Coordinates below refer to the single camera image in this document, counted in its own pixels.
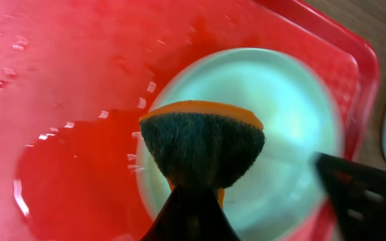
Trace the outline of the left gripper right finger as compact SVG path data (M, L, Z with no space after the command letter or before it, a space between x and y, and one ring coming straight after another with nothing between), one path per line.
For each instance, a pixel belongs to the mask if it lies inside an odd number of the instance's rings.
M189 240L240 241L210 190L190 203Z

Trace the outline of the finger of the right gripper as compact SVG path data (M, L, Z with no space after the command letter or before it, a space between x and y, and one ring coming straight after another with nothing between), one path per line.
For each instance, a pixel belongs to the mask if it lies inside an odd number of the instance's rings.
M343 238L386 241L386 171L323 153L316 170Z

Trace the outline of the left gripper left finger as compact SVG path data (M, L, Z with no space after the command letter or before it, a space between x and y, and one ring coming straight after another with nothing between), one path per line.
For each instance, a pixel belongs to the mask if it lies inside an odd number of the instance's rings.
M176 187L141 241L187 240L187 219L187 202L184 191Z

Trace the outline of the teal orange sponge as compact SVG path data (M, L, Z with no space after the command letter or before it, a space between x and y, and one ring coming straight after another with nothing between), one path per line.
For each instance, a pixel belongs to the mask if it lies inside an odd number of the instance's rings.
M265 144L262 122L250 111L220 102L187 100L139 119L141 136L170 189L192 197L225 190L251 168Z

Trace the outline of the red plastic tray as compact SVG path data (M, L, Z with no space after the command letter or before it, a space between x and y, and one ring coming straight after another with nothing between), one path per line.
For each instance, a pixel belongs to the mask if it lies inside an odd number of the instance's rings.
M330 89L354 159L373 48L303 1L0 1L0 240L138 240L138 118L188 64L256 47Z

